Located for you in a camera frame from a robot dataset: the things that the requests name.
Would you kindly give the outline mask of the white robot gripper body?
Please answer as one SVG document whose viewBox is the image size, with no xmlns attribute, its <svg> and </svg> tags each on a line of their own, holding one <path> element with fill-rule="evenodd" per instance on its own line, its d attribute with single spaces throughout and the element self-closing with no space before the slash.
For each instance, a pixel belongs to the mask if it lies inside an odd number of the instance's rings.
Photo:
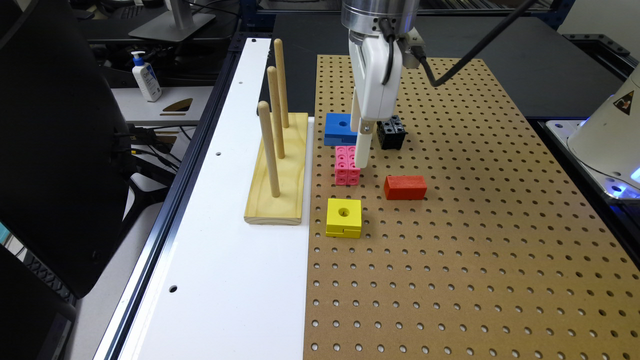
<svg viewBox="0 0 640 360">
<path fill-rule="evenodd" d="M 402 53 L 381 36 L 349 33 L 355 95 L 364 121 L 386 121 L 395 111 L 402 73 Z"/>
</svg>

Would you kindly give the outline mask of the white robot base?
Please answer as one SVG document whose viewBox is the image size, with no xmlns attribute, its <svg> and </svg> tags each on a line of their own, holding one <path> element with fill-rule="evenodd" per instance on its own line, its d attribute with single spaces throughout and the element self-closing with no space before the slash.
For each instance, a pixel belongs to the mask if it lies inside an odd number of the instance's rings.
<svg viewBox="0 0 640 360">
<path fill-rule="evenodd" d="M 585 120 L 550 120 L 546 128 L 601 190 L 639 198 L 639 71 Z"/>
</svg>

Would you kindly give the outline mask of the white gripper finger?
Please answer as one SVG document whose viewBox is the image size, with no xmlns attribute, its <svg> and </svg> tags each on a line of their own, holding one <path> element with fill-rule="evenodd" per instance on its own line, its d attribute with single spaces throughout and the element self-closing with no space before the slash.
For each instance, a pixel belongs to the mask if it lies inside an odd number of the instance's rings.
<svg viewBox="0 0 640 360">
<path fill-rule="evenodd" d="M 357 131 L 354 163 L 358 168 L 366 168 L 373 136 L 373 122 L 360 119 Z"/>
<path fill-rule="evenodd" d="M 351 118 L 350 118 L 350 129 L 352 132 L 359 131 L 360 118 L 361 118 L 361 113 L 360 113 L 360 105 L 358 100 L 358 92 L 357 90 L 354 90 L 352 105 L 351 105 Z"/>
</svg>

